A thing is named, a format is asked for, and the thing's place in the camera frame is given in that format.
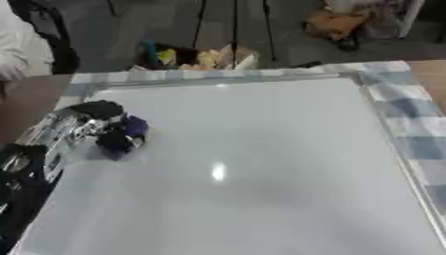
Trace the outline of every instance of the table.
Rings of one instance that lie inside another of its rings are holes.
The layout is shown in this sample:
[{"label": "table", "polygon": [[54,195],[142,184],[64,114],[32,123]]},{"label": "table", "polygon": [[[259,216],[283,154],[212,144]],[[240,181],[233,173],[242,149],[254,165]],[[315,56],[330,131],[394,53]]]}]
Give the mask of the table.
[{"label": "table", "polygon": [[[413,74],[446,113],[446,60],[410,62]],[[0,143],[14,142],[50,112],[72,76],[33,77],[17,82],[0,105]]]}]

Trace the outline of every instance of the checkered tablecloth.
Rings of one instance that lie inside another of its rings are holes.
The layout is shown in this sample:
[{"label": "checkered tablecloth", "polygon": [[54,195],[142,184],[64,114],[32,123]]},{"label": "checkered tablecloth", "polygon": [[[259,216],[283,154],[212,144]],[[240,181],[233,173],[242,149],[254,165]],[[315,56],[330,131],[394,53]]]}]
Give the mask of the checkered tablecloth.
[{"label": "checkered tablecloth", "polygon": [[[446,226],[446,119],[405,62],[325,65],[311,69],[256,71],[157,71],[75,75],[72,84],[143,82],[241,76],[358,73],[385,116],[397,143]],[[76,96],[70,86],[64,100]]]}]

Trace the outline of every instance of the floor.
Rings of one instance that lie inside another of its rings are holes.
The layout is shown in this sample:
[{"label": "floor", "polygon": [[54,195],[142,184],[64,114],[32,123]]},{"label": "floor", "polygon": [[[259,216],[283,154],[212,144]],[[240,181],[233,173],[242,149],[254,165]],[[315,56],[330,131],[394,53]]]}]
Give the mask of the floor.
[{"label": "floor", "polygon": [[[52,0],[62,11],[78,51],[81,72],[113,72],[131,65],[135,46],[144,39],[190,47],[201,0]],[[301,22],[320,7],[318,0],[269,0],[279,61],[271,62],[262,0],[240,0],[240,44],[258,51],[262,68],[324,63],[446,58],[446,43],[434,44],[436,25],[418,22],[404,40],[364,40],[346,53],[313,38]],[[219,49],[231,41],[232,1],[208,0],[198,48]]]}]

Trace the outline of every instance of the white board surface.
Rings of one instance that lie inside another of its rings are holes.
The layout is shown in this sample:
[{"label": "white board surface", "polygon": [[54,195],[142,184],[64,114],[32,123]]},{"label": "white board surface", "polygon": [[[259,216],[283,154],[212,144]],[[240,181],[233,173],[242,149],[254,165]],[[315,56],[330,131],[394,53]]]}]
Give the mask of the white board surface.
[{"label": "white board surface", "polygon": [[80,148],[21,254],[445,254],[349,79],[95,100],[148,120],[149,143],[122,161]]}]

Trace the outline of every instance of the yellow object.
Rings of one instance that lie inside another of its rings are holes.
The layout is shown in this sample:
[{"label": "yellow object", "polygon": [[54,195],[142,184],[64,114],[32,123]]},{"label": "yellow object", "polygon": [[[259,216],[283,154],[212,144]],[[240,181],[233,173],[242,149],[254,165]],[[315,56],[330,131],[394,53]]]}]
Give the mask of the yellow object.
[{"label": "yellow object", "polygon": [[162,52],[156,53],[158,60],[162,62],[164,66],[176,65],[176,52],[173,49],[168,49]]}]

